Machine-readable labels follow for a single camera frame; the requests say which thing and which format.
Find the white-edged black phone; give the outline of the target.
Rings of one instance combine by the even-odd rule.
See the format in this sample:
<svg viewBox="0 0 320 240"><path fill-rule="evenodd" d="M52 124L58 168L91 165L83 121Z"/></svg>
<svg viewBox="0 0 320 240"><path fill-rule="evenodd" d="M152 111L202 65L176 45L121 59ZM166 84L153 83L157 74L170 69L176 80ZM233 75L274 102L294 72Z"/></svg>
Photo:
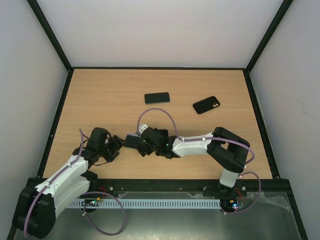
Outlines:
<svg viewBox="0 0 320 240"><path fill-rule="evenodd" d="M158 128L154 128L154 130L159 133L160 135L164 136L165 138L167 138L169 136L169 131L167 129L158 129Z"/></svg>

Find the teal phone case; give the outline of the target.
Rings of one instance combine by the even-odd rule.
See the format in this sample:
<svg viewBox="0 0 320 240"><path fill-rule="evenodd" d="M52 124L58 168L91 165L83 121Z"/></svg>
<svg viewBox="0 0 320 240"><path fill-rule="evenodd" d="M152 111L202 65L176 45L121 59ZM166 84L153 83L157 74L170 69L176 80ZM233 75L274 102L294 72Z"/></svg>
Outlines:
<svg viewBox="0 0 320 240"><path fill-rule="evenodd" d="M128 134L124 141L124 147L130 149L136 149L137 146L140 144L140 137L136 134Z"/></svg>

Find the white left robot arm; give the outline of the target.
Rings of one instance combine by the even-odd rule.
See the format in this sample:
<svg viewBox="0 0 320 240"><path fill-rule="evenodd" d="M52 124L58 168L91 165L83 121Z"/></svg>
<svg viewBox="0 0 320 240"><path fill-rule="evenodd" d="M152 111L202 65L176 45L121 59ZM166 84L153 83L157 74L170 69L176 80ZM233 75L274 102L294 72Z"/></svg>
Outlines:
<svg viewBox="0 0 320 240"><path fill-rule="evenodd" d="M19 194L12 225L26 238L42 239L53 229L58 216L78 197L109 196L97 187L98 176L91 172L100 158L111 163L119 154L124 140L100 127L89 137L80 135L80 144L66 163L51 177L36 186L26 186Z"/></svg>

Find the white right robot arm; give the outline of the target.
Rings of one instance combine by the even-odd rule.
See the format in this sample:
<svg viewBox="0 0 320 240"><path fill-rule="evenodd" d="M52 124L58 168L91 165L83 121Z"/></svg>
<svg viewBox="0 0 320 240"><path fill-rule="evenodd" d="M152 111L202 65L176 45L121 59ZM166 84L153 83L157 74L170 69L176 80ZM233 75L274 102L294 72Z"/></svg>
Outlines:
<svg viewBox="0 0 320 240"><path fill-rule="evenodd" d="M166 136L157 128L143 124L138 128L136 149L144 157L156 153L166 159L189 155L208 155L222 166L218 191L229 196L236 189L236 180L245 168L248 153L254 154L250 143L233 132L216 127L214 132L201 136Z"/></svg>

